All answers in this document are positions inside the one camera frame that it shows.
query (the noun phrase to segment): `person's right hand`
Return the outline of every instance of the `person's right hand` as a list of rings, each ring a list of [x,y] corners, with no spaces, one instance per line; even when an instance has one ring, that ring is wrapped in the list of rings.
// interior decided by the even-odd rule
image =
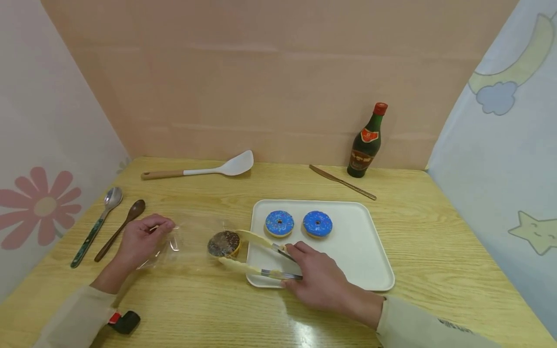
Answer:
[[[377,329],[383,296],[348,282],[335,260],[304,242],[287,244],[286,249],[300,266],[304,279],[283,280],[282,287],[309,307],[336,312]]]
[[[287,244],[290,256],[300,266],[302,281],[283,280],[282,287],[290,290],[304,304],[325,311],[342,311],[346,296],[353,285],[336,265],[335,260],[304,242]]]

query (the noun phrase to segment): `donut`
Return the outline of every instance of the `donut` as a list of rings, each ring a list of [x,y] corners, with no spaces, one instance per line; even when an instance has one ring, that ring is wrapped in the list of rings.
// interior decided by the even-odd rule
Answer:
[[[284,238],[292,233],[294,219],[284,210],[276,210],[265,219],[265,232],[276,238]]]
[[[327,214],[315,210],[304,216],[304,230],[312,238],[325,238],[333,230],[333,222]]]
[[[242,242],[238,233],[222,231],[209,239],[207,251],[215,257],[235,257],[238,255],[241,245]]]

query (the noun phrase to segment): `knife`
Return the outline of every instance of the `knife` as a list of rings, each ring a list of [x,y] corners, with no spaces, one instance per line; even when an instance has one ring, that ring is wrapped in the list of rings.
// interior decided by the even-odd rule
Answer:
[[[332,181],[337,182],[337,183],[341,183],[342,185],[344,185],[346,187],[349,187],[352,190],[354,190],[354,191],[356,191],[356,192],[358,192],[358,193],[360,193],[360,194],[362,194],[362,195],[364,195],[364,196],[366,196],[366,197],[368,197],[372,200],[377,200],[377,197],[375,195],[372,195],[369,192],[366,192],[366,191],[364,191],[364,190],[362,190],[362,189],[360,189],[360,188],[358,188],[358,187],[356,187],[352,184],[349,184],[346,181],[341,180],[341,179],[327,173],[326,171],[317,168],[316,166],[314,166],[312,164],[310,164],[310,169],[313,170],[314,172],[318,173],[319,175],[321,175],[324,178],[327,178],[327,179],[332,180]]]

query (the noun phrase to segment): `pink flower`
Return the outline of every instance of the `pink flower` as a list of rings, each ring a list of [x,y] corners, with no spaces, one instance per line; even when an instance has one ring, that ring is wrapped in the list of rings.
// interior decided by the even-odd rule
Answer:
[[[67,204],[81,195],[81,189],[72,188],[62,195],[74,179],[69,171],[58,174],[50,191],[43,167],[31,169],[30,176],[31,180],[19,177],[15,181],[16,187],[23,194],[14,190],[0,190],[0,206],[22,209],[0,215],[0,231],[21,222],[4,238],[2,249],[17,249],[22,246],[39,222],[38,243],[47,246],[56,236],[62,237],[54,226],[54,221],[68,229],[75,223],[70,214],[81,211],[79,204]]]

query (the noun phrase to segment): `spatula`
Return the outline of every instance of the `spatula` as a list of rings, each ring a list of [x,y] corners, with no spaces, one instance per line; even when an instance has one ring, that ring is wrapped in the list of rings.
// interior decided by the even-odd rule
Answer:
[[[233,159],[228,160],[220,167],[209,169],[192,169],[192,170],[168,170],[168,171],[146,171],[141,174],[143,180],[174,178],[186,175],[213,174],[220,173],[233,177],[247,172],[253,166],[253,152],[247,150]]]

